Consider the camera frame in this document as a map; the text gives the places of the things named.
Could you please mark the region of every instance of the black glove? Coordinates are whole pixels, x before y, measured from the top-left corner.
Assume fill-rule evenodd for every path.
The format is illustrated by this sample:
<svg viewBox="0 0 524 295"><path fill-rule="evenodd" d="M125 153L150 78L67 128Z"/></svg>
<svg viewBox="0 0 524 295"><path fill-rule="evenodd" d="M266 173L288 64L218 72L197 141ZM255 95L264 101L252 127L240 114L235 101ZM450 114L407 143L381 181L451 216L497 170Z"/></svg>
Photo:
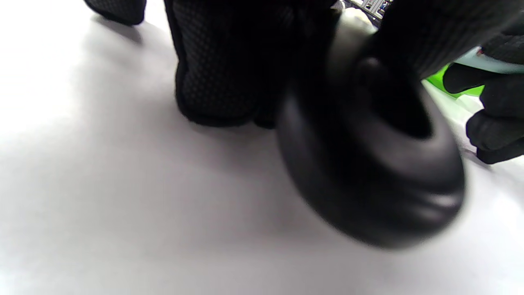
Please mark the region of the black glove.
<svg viewBox="0 0 524 295"><path fill-rule="evenodd" d="M482 46L485 55L524 65L524 17ZM480 100L484 110L471 117L466 134L487 164L524 155L524 74L506 75L452 64L444 74L449 93L485 85Z"/></svg>
<svg viewBox="0 0 524 295"><path fill-rule="evenodd" d="M85 1L120 23L143 19L145 0ZM180 111L204 125L226 127L254 120L273 127L294 57L319 29L317 17L332 13L334 2L165 0L179 57ZM501 31L522 2L396 0L376 39L425 78Z"/></svg>

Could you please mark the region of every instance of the lime green plastic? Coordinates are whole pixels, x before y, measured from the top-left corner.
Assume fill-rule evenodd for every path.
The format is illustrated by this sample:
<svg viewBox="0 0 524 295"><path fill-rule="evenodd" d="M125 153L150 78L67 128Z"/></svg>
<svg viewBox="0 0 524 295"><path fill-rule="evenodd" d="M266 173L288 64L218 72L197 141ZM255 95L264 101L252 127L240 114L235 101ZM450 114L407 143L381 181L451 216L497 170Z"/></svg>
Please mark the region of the lime green plastic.
<svg viewBox="0 0 524 295"><path fill-rule="evenodd" d="M444 73L446 72L448 66L445 66L442 68L438 73L432 75L427 79L427 81L431 84L433 84L435 87L439 88L440 90L444 91L447 95L454 97L455 99L459 98L460 96L466 94L469 96L481 96L482 91L484 90L484 86L480 86L477 88L469 89L464 92L452 94L446 91L444 88L444 83L442 82L442 77L444 77Z"/></svg>

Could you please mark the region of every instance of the black mesh glove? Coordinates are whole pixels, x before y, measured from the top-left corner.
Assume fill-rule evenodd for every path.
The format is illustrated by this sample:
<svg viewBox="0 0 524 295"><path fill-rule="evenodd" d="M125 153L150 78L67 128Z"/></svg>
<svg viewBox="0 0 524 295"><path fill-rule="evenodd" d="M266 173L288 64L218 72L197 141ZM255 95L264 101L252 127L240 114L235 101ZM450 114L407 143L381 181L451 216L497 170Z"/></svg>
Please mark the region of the black mesh glove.
<svg viewBox="0 0 524 295"><path fill-rule="evenodd" d="M115 22L132 26L144 21L146 0L84 0L96 13Z"/></svg>
<svg viewBox="0 0 524 295"><path fill-rule="evenodd" d="M180 111L204 125L254 120L272 128L293 57L306 38L304 18L333 2L166 0L179 57Z"/></svg>
<svg viewBox="0 0 524 295"><path fill-rule="evenodd" d="M524 14L485 42L482 51L501 62L524 65ZM466 125L480 160L495 164L524 154L524 74L505 75L452 64L443 82L450 93L485 86L480 96L484 110Z"/></svg>
<svg viewBox="0 0 524 295"><path fill-rule="evenodd" d="M487 164L524 154L524 75L504 75L452 64L444 75L450 93L485 85L484 110L468 121L466 134Z"/></svg>

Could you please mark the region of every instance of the textured black material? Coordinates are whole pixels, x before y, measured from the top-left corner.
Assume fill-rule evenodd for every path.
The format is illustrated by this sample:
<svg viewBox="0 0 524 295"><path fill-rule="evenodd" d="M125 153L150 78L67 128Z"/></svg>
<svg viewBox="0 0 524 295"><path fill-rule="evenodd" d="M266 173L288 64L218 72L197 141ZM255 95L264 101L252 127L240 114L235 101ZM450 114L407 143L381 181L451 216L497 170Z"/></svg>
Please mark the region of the textured black material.
<svg viewBox="0 0 524 295"><path fill-rule="evenodd" d="M500 150L524 138L524 120L491 117L482 110L468 121L466 133L474 146L485 151Z"/></svg>
<svg viewBox="0 0 524 295"><path fill-rule="evenodd" d="M328 223L379 247L412 246L461 208L459 150L416 75L367 47L362 23L336 21L324 20L293 75L277 124L282 157Z"/></svg>
<svg viewBox="0 0 524 295"><path fill-rule="evenodd" d="M255 119L271 128L302 38L299 8L166 2L180 64L177 102L191 121L218 127Z"/></svg>
<svg viewBox="0 0 524 295"><path fill-rule="evenodd" d="M138 25L144 21L146 0L84 0L96 13L124 25Z"/></svg>
<svg viewBox="0 0 524 295"><path fill-rule="evenodd" d="M524 65L524 36L498 34L482 44L484 54L511 64Z"/></svg>
<svg viewBox="0 0 524 295"><path fill-rule="evenodd" d="M491 39L515 21L522 0L397 0L379 32L390 54L421 78Z"/></svg>
<svg viewBox="0 0 524 295"><path fill-rule="evenodd" d="M524 64L524 13L502 33L483 43L484 54L512 64Z"/></svg>
<svg viewBox="0 0 524 295"><path fill-rule="evenodd" d="M470 118L466 134L478 148L477 156L493 164L524 155L524 75L502 75L452 64L444 74L452 93L485 85L480 100L484 110Z"/></svg>

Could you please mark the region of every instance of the black fabric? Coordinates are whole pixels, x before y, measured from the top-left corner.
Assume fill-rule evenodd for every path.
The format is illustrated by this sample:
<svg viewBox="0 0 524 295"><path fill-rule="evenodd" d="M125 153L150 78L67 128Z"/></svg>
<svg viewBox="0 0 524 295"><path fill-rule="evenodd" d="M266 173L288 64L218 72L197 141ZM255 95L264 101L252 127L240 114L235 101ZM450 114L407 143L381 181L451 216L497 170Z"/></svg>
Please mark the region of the black fabric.
<svg viewBox="0 0 524 295"><path fill-rule="evenodd" d="M512 64L524 64L524 12L508 28L483 43L484 54Z"/></svg>
<svg viewBox="0 0 524 295"><path fill-rule="evenodd" d="M255 121L274 127L293 56L304 42L307 8L325 0L266 5L166 1L180 64L176 96L191 121L216 127Z"/></svg>
<svg viewBox="0 0 524 295"><path fill-rule="evenodd" d="M493 164L524 154L524 75L502 75L452 64L443 78L444 87L459 93L485 85L480 100L484 110L466 124L477 156Z"/></svg>
<svg viewBox="0 0 524 295"><path fill-rule="evenodd" d="M509 62L524 65L524 36L498 34L482 45L485 55Z"/></svg>
<svg viewBox="0 0 524 295"><path fill-rule="evenodd" d="M396 0L379 34L392 55L426 78L508 27L523 7L522 0Z"/></svg>
<svg viewBox="0 0 524 295"><path fill-rule="evenodd" d="M89 8L103 17L132 26L144 21L146 0L84 0Z"/></svg>

